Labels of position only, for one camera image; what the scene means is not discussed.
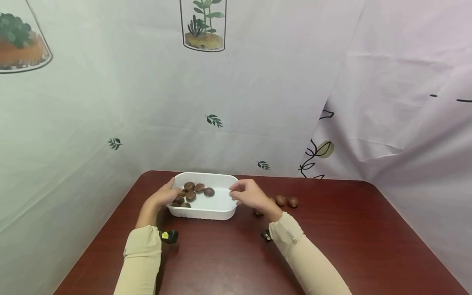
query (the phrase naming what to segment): person's right hand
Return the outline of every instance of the person's right hand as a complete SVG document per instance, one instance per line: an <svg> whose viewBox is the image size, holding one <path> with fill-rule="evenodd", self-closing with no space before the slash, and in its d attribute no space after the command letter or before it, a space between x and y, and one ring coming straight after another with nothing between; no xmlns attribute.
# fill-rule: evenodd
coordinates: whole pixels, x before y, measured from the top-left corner
<svg viewBox="0 0 472 295"><path fill-rule="evenodd" d="M283 211L271 201L253 179L242 179L233 184L229 195L233 200L254 208L267 216L271 222L282 217Z"/></svg>

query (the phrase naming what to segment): black device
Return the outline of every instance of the black device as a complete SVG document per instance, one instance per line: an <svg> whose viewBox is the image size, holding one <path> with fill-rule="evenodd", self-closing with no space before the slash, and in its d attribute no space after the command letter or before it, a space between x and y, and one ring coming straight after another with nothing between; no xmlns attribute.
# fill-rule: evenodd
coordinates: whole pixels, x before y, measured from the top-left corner
<svg viewBox="0 0 472 295"><path fill-rule="evenodd" d="M266 243L270 243L272 241L272 237L270 236L270 231L268 229L262 232L261 237Z"/></svg>
<svg viewBox="0 0 472 295"><path fill-rule="evenodd" d="M178 231L176 230L160 231L159 237L160 237L160 240L166 244L175 244L177 243L177 239L178 239Z"/></svg>

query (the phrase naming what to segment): brown chestnut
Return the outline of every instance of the brown chestnut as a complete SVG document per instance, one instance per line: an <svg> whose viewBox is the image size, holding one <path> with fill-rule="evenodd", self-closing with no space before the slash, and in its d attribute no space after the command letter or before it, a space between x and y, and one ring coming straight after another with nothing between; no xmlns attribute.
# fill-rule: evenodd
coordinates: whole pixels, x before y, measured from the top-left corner
<svg viewBox="0 0 472 295"><path fill-rule="evenodd" d="M257 216L261 216L263 215L262 213L260 213L257 209L254 209L254 214L256 214Z"/></svg>
<svg viewBox="0 0 472 295"><path fill-rule="evenodd" d="M197 194L201 194L204 189L205 189L205 185L203 183L198 183L195 185L195 192Z"/></svg>
<svg viewBox="0 0 472 295"><path fill-rule="evenodd" d="M178 195L175 198L174 203L179 203L180 205L182 205L183 203L185 203L184 197Z"/></svg>
<svg viewBox="0 0 472 295"><path fill-rule="evenodd" d="M188 192L185 198L187 199L187 202L191 203L195 201L195 199L197 198L197 195L195 194L195 192Z"/></svg>
<svg viewBox="0 0 472 295"><path fill-rule="evenodd" d="M205 196L207 197L212 197L215 195L215 190L212 189L211 187L207 187L204 189L203 193L205 194Z"/></svg>
<svg viewBox="0 0 472 295"><path fill-rule="evenodd" d="M275 204L282 207L285 205L285 197L282 195L278 195L275 197Z"/></svg>
<svg viewBox="0 0 472 295"><path fill-rule="evenodd" d="M185 195L187 194L187 191L185 189L183 189L181 192L179 192L177 195L178 196L181 196L181 197L185 197Z"/></svg>
<svg viewBox="0 0 472 295"><path fill-rule="evenodd" d="M187 182L186 184L184 184L184 189L189 192L193 192L194 188L195 188L195 183L193 182Z"/></svg>
<svg viewBox="0 0 472 295"><path fill-rule="evenodd" d="M289 205L290 207L292 207L292 208L298 207L298 200L297 200L296 198L294 198L294 197L288 199L288 202L287 202L287 203L288 203L288 205Z"/></svg>

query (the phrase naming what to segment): wrist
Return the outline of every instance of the wrist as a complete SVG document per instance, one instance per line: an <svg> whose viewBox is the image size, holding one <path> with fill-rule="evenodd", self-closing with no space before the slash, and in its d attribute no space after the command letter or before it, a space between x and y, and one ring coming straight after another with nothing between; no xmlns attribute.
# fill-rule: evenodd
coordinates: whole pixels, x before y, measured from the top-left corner
<svg viewBox="0 0 472 295"><path fill-rule="evenodd" d="M148 198L145 202L144 202L144 207L149 207L149 208L156 208L156 209L160 209L162 206L164 206L165 204L162 204L162 202L159 200L159 199L155 199L153 198L152 196L150 198Z"/></svg>
<svg viewBox="0 0 472 295"><path fill-rule="evenodd" d="M264 214L270 222L277 222L282 218L283 211L270 199L267 199L268 203L259 211Z"/></svg>

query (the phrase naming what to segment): person's left hand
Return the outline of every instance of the person's left hand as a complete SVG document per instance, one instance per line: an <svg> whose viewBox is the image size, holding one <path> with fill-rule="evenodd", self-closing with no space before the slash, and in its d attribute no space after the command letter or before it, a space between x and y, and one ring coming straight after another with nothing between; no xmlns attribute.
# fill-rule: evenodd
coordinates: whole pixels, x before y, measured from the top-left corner
<svg viewBox="0 0 472 295"><path fill-rule="evenodd" d="M156 206L163 206L172 202L177 197L177 194L182 191L178 187L172 188L174 181L175 177L172 177L169 182L153 193L149 200L152 200Z"/></svg>

